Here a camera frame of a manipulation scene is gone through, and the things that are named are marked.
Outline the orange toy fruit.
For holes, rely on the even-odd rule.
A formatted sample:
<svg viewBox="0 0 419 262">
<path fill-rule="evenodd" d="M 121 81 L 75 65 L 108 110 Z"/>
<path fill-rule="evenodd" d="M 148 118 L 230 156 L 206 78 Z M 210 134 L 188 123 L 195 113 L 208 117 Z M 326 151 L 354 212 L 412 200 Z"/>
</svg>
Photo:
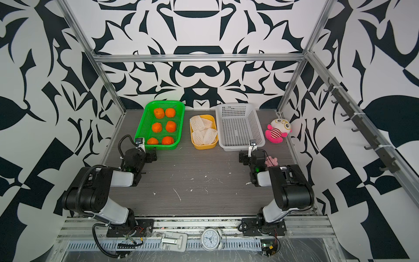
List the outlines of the orange toy fruit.
<svg viewBox="0 0 419 262">
<path fill-rule="evenodd" d="M 162 108 L 154 109 L 153 113 L 156 119 L 163 119 L 165 117 L 165 111 Z"/>
</svg>

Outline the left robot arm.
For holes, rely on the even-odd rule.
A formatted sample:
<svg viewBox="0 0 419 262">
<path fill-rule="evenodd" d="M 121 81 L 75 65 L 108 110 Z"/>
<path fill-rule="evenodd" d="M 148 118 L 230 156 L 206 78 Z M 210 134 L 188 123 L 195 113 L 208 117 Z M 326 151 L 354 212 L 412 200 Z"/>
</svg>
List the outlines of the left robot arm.
<svg viewBox="0 0 419 262">
<path fill-rule="evenodd" d="M 61 202 L 65 210 L 95 218 L 113 226 L 136 227 L 133 210 L 121 206 L 109 197 L 112 187 L 136 187 L 146 163 L 157 160 L 157 151 L 132 148 L 122 157 L 122 167 L 95 165 L 81 168 L 64 192 Z"/>
</svg>

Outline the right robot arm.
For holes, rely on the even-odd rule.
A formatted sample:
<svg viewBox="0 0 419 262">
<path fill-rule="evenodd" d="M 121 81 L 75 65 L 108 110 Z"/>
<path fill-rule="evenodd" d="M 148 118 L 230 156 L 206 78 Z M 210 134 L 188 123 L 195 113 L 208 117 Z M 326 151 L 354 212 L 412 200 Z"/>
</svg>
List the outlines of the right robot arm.
<svg viewBox="0 0 419 262">
<path fill-rule="evenodd" d="M 298 165 L 274 165 L 266 151 L 259 149 L 240 151 L 239 162 L 250 168 L 254 186 L 272 188 L 273 200 L 257 214 L 260 225 L 277 223 L 292 212 L 312 208 L 314 191 Z"/>
</svg>

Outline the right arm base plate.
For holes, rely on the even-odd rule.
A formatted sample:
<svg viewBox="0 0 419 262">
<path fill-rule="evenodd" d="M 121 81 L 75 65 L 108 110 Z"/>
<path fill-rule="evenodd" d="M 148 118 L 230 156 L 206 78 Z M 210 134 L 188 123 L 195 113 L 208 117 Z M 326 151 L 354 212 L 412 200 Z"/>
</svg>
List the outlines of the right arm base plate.
<svg viewBox="0 0 419 262">
<path fill-rule="evenodd" d="M 283 221 L 262 224 L 256 218 L 242 218 L 237 230 L 244 236 L 285 236 L 287 228 Z"/>
</svg>

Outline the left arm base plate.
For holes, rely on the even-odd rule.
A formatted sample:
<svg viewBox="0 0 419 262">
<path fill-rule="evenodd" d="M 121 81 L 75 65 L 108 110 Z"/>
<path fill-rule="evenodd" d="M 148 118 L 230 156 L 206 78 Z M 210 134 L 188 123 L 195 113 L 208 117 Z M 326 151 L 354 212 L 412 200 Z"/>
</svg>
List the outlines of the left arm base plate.
<svg viewBox="0 0 419 262">
<path fill-rule="evenodd" d="M 136 219 L 136 222 L 129 226 L 128 224 L 110 224 L 106 236 L 108 238 L 122 238 L 129 235 L 131 237 L 145 237 L 153 232 L 153 219 Z"/>
</svg>

